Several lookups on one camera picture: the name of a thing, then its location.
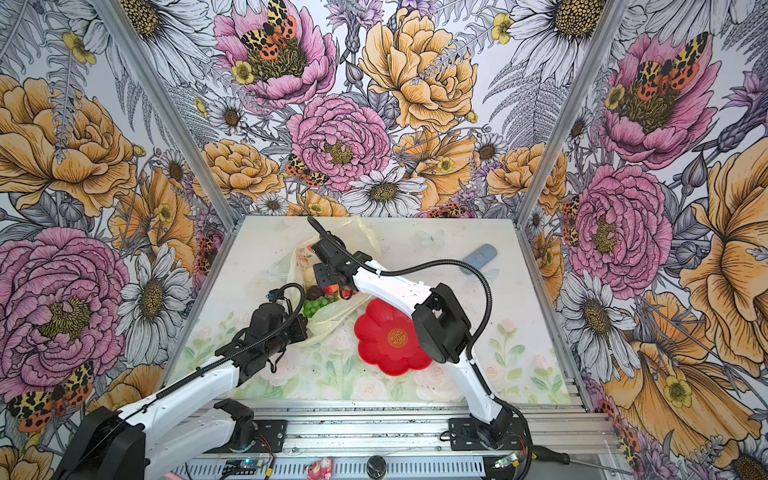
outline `translucent yellow plastic bag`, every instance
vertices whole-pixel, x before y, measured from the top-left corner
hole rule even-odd
[[[358,217],[350,218],[338,227],[332,229],[334,235],[343,239],[346,249],[350,252],[360,250],[376,258],[381,253],[379,242],[373,235],[373,232],[362,224]],[[304,290],[308,290],[312,285],[316,285],[313,266],[319,263],[319,259],[310,246],[319,240],[316,235],[313,238],[304,240],[295,249],[288,270],[288,282],[296,282],[304,285]],[[286,294],[291,302],[296,305],[299,301],[299,294],[295,289],[286,290]],[[342,323],[344,319],[351,315],[357,315],[358,307],[366,305],[373,297],[364,293],[355,293],[349,300],[337,300],[330,303],[315,312],[309,319],[306,327],[310,337],[302,342],[302,345],[314,345],[321,342],[328,336],[333,329]]]

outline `orange flower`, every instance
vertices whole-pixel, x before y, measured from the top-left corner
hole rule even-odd
[[[0,191],[26,194],[19,209],[36,204],[48,188],[67,192],[97,217],[136,186],[134,148],[96,98],[75,92],[73,130],[57,152],[51,99],[60,93],[42,79],[28,78],[22,87],[0,75]]]
[[[91,402],[86,413],[91,413],[99,407],[107,407],[114,412],[130,403],[138,402],[154,392],[161,375],[163,367],[159,365],[139,365],[122,372],[109,385],[107,392]]]
[[[247,195],[254,201],[264,194],[277,192],[285,187],[280,166],[245,142],[232,140],[209,143],[203,147],[203,157],[216,178],[224,196],[232,192]],[[206,197],[203,188],[195,178],[194,191]]]
[[[605,392],[630,424],[657,440],[674,430],[676,455],[688,456],[706,445],[710,436],[722,435],[725,450],[715,465],[728,465],[739,455],[736,441],[747,435],[757,438],[760,423],[750,420],[752,411],[725,391],[733,387],[722,367],[705,361],[713,344],[704,335],[705,326],[694,323],[696,317],[677,297],[646,292],[640,301],[636,318],[640,326],[628,335],[641,369],[633,379],[619,370],[621,379],[605,383]],[[687,335],[670,319],[680,322]],[[742,382],[737,386],[746,390]]]
[[[456,140],[446,135],[440,140],[434,132],[418,131],[400,137],[392,150],[401,162],[418,162],[411,178],[426,179],[427,188],[421,192],[423,210],[450,200],[461,189],[459,182],[466,185],[472,179],[472,166],[480,165],[472,136]]]
[[[151,180],[142,175],[141,195],[130,192],[115,206],[108,222],[112,246],[131,253],[144,251],[154,261],[167,243],[176,248],[176,260],[191,272],[197,249],[191,215],[187,201],[171,187],[163,171],[155,168]]]
[[[533,255],[553,303],[560,296],[560,289],[563,287],[563,255],[560,247],[560,237],[551,233],[546,238],[542,233],[533,239]]]
[[[724,362],[752,376],[768,359],[768,139],[710,168],[709,208],[692,204],[696,219],[714,231],[709,254],[695,270],[681,270],[690,304],[707,316],[707,338]]]
[[[299,205],[288,206],[288,217],[310,215],[312,217],[348,217],[346,208],[333,197],[319,195],[314,190],[308,190],[306,195],[299,195]]]
[[[530,149],[518,148],[502,156],[499,161],[502,168],[488,173],[488,192],[491,195],[503,194],[512,197],[517,192],[525,192],[531,185],[533,174],[536,173],[541,155],[544,153],[544,143],[536,144]],[[560,200],[565,196],[565,168],[568,159],[561,151],[558,162],[552,173],[547,177],[547,183],[538,199],[547,215],[554,215]]]
[[[31,446],[19,458],[16,448],[0,448],[0,478],[3,480],[48,480],[53,476],[53,454]]]
[[[360,68],[376,81],[371,90],[395,95],[400,103],[397,122],[401,127],[445,133],[458,124],[457,118],[472,110],[478,67],[468,55],[438,73],[425,73],[452,45],[453,34],[435,30],[434,22],[418,10],[409,14],[401,8],[394,34],[381,23],[368,31]]]

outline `red flower-shaped plate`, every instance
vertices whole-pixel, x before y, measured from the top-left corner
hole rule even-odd
[[[432,363],[416,338],[413,321],[384,300],[375,299],[355,323],[360,358],[390,376],[423,370]]]

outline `screwdriver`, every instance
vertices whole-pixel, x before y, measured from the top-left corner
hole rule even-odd
[[[626,475],[632,475],[632,472],[626,470],[620,470],[619,468],[605,467],[603,465],[597,465],[594,463],[579,462],[578,460],[571,460],[571,457],[567,453],[553,452],[547,447],[541,445],[533,445],[533,457],[540,462],[557,462],[562,465],[570,465],[571,463],[577,465],[583,465],[585,467],[599,468],[601,470],[608,470],[609,472],[624,473]]]

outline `screwdriver handle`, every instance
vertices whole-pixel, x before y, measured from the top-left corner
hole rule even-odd
[[[533,458],[540,462],[557,462],[563,465],[569,465],[571,463],[571,457],[567,453],[553,452],[547,447],[541,445],[533,445]]]

